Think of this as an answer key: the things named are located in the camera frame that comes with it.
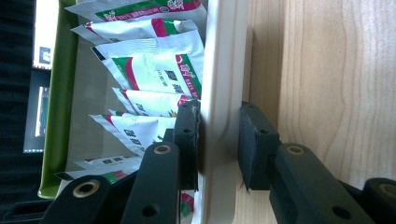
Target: packet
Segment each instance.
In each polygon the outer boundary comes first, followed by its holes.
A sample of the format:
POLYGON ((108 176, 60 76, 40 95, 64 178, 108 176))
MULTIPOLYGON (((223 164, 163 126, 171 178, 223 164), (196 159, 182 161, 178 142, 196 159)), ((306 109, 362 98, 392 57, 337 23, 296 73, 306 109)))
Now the packet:
POLYGON ((145 117, 128 113, 91 115, 133 153, 142 156, 154 142, 161 142, 166 129, 175 127, 176 118, 145 117))
POLYGON ((165 37, 197 29, 198 27, 191 20, 174 21, 158 18, 144 21, 87 22, 72 31, 94 45, 101 45, 123 40, 165 37))
POLYGON ((113 88, 113 91, 129 113, 139 116, 175 118, 178 107, 192 99, 176 93, 131 91, 118 88, 113 88))
POLYGON ((201 0, 92 0, 66 9, 89 21, 193 20, 205 36, 207 12, 201 0))
POLYGON ((125 90, 201 98, 204 46, 196 30, 99 45, 92 51, 125 90))
POLYGON ((116 157, 86 159, 83 161, 74 161, 74 163, 80 166, 81 168, 89 170, 89 169, 95 169, 109 165, 117 165, 120 163, 125 163, 133 160, 134 159, 131 156, 116 156, 116 157))
POLYGON ((190 216, 194 211, 194 190, 183 190, 180 194, 180 218, 190 216))
POLYGON ((124 178, 127 175, 130 175, 133 172, 136 172, 140 164, 142 163, 142 157, 132 157, 128 160, 128 162, 120 163, 111 166, 105 166, 95 169, 89 170, 81 170, 81 171, 69 171, 69 172, 60 172, 55 174, 62 180, 74 180, 78 179, 84 175, 102 175, 107 180, 110 181, 111 184, 114 184, 118 180, 124 178))

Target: wood grain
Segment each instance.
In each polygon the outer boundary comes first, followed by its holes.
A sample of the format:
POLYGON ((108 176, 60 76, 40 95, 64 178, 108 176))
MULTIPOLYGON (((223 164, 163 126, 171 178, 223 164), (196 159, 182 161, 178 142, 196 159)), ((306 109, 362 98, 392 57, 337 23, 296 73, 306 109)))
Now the wood grain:
MULTIPOLYGON (((371 177, 395 179, 396 3, 250 4, 250 102, 281 140, 310 147, 355 187, 371 177)), ((234 223, 275 223, 267 197, 239 189, 234 223)))
MULTIPOLYGON (((284 33, 284 0, 250 0, 249 25, 253 30, 249 101, 276 127, 284 33)), ((276 223, 268 191, 247 192, 239 178, 234 224, 276 223)))
POLYGON ((310 147, 358 188, 394 178, 394 1, 288 1, 286 12, 282 141, 310 147))

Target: black machine part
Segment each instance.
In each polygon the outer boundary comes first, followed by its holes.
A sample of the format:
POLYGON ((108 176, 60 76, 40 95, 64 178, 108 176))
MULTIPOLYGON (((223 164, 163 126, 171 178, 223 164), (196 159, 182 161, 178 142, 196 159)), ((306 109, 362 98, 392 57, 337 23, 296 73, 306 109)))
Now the black machine part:
POLYGON ((99 175, 72 181, 40 223, 179 223, 180 190, 198 190, 200 103, 178 109, 175 129, 146 149, 139 171, 111 185, 99 175))
POLYGON ((315 154, 281 144, 260 109, 243 104, 239 166, 247 189, 271 190, 278 223, 396 223, 396 181, 376 178, 363 190, 335 179, 315 154))

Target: black bracket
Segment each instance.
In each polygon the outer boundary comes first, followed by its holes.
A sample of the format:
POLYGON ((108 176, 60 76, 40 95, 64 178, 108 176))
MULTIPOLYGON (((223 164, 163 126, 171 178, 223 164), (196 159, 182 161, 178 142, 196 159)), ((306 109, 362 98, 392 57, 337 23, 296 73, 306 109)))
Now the black bracket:
POLYGON ((260 109, 241 107, 239 166, 247 189, 270 191, 278 223, 396 223, 396 181, 377 178, 363 190, 339 182, 315 154, 281 144, 260 109))

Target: monitor screen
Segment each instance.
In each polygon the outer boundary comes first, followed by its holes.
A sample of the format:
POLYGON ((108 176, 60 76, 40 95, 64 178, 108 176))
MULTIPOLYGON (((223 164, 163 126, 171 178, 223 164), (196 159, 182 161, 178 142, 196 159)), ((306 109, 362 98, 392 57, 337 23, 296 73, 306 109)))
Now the monitor screen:
POLYGON ((35 1, 33 68, 50 70, 55 47, 58 1, 35 1))
POLYGON ((50 97, 50 71, 33 69, 23 143, 24 153, 42 153, 47 131, 50 97))

